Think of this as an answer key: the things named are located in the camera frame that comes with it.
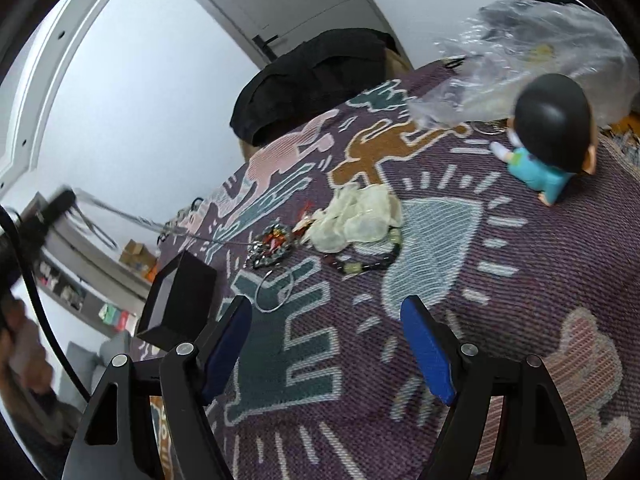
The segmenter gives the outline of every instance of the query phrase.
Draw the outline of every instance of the light blue shape print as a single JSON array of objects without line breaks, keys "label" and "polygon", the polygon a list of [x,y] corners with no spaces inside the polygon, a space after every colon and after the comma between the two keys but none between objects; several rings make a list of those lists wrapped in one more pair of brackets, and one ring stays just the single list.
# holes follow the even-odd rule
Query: light blue shape print
[{"label": "light blue shape print", "polygon": [[443,300],[478,229],[482,203],[463,198],[402,201],[402,251],[382,281],[386,314],[400,319],[402,300],[420,296],[428,308]]},{"label": "light blue shape print", "polygon": [[409,97],[406,90],[398,89],[400,83],[401,81],[399,79],[385,81],[375,88],[365,90],[353,99],[349,99],[346,104],[353,108],[366,107],[369,112],[391,111],[404,108],[406,102],[415,99],[415,97]]}]

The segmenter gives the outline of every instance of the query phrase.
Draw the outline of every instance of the beaded bracelet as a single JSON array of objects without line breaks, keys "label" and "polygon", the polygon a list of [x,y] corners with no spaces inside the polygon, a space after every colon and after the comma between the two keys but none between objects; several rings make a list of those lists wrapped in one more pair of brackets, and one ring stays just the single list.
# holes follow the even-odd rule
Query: beaded bracelet
[{"label": "beaded bracelet", "polygon": [[385,254],[376,262],[365,264],[363,262],[341,262],[333,254],[326,254],[324,261],[327,265],[338,270],[342,274],[361,274],[368,270],[387,270],[398,258],[402,250],[402,233],[397,227],[392,227],[388,232],[388,240],[394,245],[390,253]]}]

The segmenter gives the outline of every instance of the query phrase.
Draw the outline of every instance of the black handle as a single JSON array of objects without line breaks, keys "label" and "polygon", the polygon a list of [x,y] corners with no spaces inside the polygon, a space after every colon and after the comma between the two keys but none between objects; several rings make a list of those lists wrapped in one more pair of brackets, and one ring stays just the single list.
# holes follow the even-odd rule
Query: black handle
[{"label": "black handle", "polygon": [[262,51],[262,53],[267,57],[269,61],[275,61],[276,59],[278,59],[278,56],[275,55],[269,44],[277,40],[278,38],[279,36],[276,34],[272,38],[269,38],[265,41],[262,39],[260,34],[258,34],[257,36],[252,38],[252,41],[255,43],[255,46],[257,46]]}]

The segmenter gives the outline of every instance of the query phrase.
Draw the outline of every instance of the cardboard box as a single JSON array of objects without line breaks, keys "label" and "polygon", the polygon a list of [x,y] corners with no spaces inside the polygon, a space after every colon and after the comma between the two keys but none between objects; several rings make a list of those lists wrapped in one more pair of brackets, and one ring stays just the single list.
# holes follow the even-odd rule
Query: cardboard box
[{"label": "cardboard box", "polygon": [[131,267],[138,274],[145,276],[154,268],[157,258],[145,247],[135,240],[129,240],[120,255],[120,263]]}]

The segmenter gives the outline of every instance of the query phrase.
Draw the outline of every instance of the crumpled tissue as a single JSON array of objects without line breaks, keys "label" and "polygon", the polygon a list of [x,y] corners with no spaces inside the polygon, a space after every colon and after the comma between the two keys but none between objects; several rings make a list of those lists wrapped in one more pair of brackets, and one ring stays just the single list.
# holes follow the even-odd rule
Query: crumpled tissue
[{"label": "crumpled tissue", "polygon": [[352,242],[377,242],[390,227],[400,227],[402,206],[382,184],[360,189],[350,183],[336,189],[326,209],[318,209],[312,220],[302,243],[311,242],[321,253],[339,253]]}]

